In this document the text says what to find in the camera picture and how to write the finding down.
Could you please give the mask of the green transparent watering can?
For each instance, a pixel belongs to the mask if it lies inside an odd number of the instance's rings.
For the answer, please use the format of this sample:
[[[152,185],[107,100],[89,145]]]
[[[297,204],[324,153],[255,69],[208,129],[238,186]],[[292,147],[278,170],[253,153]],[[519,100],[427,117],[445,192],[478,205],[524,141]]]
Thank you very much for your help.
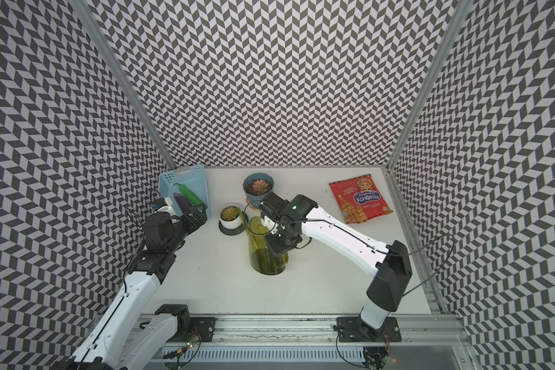
[[[242,211],[245,231],[248,236],[248,252],[251,267],[260,274],[276,275],[282,273],[288,264],[288,255],[275,256],[265,241],[265,234],[269,232],[260,217],[248,218]]]

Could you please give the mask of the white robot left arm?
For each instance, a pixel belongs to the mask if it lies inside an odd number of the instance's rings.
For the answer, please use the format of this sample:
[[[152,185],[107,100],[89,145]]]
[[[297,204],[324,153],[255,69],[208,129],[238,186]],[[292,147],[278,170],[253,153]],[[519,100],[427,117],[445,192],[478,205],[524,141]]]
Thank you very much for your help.
[[[143,309],[162,285],[176,260],[177,251],[207,221],[203,204],[180,216],[167,211],[149,215],[143,224],[143,241],[126,271],[120,291],[84,342],[53,369],[142,369],[175,334],[192,337],[194,327],[188,307],[160,306],[146,327],[130,334]]]

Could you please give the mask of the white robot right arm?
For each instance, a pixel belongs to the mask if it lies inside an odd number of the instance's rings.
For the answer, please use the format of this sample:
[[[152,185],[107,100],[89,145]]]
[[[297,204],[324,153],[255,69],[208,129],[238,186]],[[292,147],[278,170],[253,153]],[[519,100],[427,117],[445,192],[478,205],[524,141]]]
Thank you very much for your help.
[[[294,250],[302,237],[319,241],[352,261],[372,282],[366,290],[368,301],[358,317],[339,317],[341,341],[385,339],[413,276],[408,248],[404,243],[385,242],[366,236],[336,220],[314,200],[302,194],[284,200],[274,193],[260,202],[261,220],[269,233],[264,236],[270,251],[282,255]]]

